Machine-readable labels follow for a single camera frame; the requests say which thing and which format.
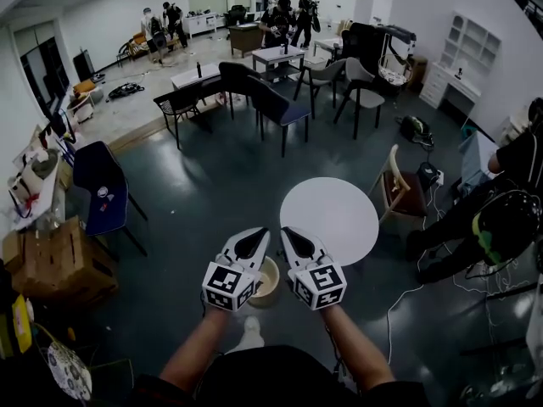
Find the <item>wooden chair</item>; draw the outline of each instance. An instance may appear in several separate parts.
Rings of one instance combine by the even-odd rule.
[[[398,145],[394,145],[390,149],[389,157],[368,193],[368,195],[371,194],[375,186],[381,182],[385,211],[379,219],[379,225],[391,213],[417,218],[428,215],[426,198],[418,175],[416,173],[400,172],[396,163],[397,151]]]

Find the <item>black and white marker cube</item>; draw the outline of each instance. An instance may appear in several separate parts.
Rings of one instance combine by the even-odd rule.
[[[255,293],[258,277],[210,262],[202,283],[205,302],[235,312]]]
[[[341,266],[335,262],[294,273],[294,293],[312,310],[341,302],[346,288]]]

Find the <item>round table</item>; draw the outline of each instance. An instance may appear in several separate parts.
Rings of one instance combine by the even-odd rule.
[[[379,234],[379,219],[358,187],[337,178],[313,178],[283,200],[281,227],[298,227],[320,238],[335,262],[350,265],[366,256]]]

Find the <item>electrical outlet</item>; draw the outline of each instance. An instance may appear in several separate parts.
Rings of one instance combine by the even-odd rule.
[[[438,177],[438,186],[443,186],[443,184],[445,183],[445,174],[441,171],[441,170],[438,170],[438,174],[439,174],[439,177]]]

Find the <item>white shelf unit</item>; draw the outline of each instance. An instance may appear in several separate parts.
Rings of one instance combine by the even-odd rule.
[[[439,64],[454,71],[462,68],[465,77],[475,86],[482,87],[500,44],[501,41],[484,27],[454,12]]]

